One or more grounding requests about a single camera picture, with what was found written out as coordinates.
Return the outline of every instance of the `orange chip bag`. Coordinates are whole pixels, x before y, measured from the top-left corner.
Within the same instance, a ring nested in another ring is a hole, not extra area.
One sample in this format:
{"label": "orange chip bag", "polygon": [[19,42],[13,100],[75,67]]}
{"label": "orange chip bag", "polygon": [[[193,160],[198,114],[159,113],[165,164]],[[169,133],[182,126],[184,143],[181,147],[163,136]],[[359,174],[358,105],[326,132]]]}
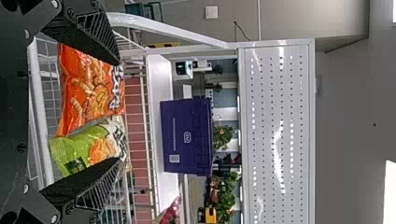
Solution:
{"label": "orange chip bag", "polygon": [[57,136],[65,136],[89,121],[125,112],[122,66],[60,45],[64,108]]}

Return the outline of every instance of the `pegboard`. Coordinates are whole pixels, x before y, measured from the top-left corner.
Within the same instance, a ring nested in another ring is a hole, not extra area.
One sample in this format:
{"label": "pegboard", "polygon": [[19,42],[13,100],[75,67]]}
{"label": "pegboard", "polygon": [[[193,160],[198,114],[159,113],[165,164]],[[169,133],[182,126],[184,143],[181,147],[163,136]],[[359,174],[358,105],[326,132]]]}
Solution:
{"label": "pegboard", "polygon": [[246,223],[313,223],[311,49],[306,44],[240,49]]}

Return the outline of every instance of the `blue plastic crate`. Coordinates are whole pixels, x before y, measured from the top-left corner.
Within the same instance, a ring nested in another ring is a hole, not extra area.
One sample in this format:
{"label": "blue plastic crate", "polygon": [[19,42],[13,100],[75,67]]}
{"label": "blue plastic crate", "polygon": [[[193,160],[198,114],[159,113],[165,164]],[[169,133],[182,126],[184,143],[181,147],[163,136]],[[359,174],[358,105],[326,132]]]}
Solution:
{"label": "blue plastic crate", "polygon": [[210,101],[194,98],[161,102],[165,172],[212,175]]}

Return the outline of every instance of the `green chip bag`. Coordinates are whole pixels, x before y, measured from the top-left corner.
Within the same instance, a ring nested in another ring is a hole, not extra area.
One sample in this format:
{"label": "green chip bag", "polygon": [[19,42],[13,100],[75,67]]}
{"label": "green chip bag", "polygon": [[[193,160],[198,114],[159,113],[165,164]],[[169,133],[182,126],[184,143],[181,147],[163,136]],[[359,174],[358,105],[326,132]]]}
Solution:
{"label": "green chip bag", "polygon": [[126,160],[128,142],[123,121],[106,119],[68,137],[49,140],[52,157],[63,176],[75,174],[111,157]]}

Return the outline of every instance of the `snack bag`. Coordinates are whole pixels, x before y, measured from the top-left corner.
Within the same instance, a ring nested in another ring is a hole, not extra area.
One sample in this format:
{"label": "snack bag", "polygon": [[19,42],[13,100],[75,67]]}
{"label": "snack bag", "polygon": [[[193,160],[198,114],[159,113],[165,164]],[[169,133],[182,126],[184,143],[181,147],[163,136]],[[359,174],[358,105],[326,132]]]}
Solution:
{"label": "snack bag", "polygon": [[110,157],[125,161],[128,153],[124,126],[112,119],[69,137],[51,139],[49,147],[64,177]]}
{"label": "snack bag", "polygon": [[122,66],[103,63],[60,45],[63,113],[57,136],[65,136],[91,120],[125,112]]}

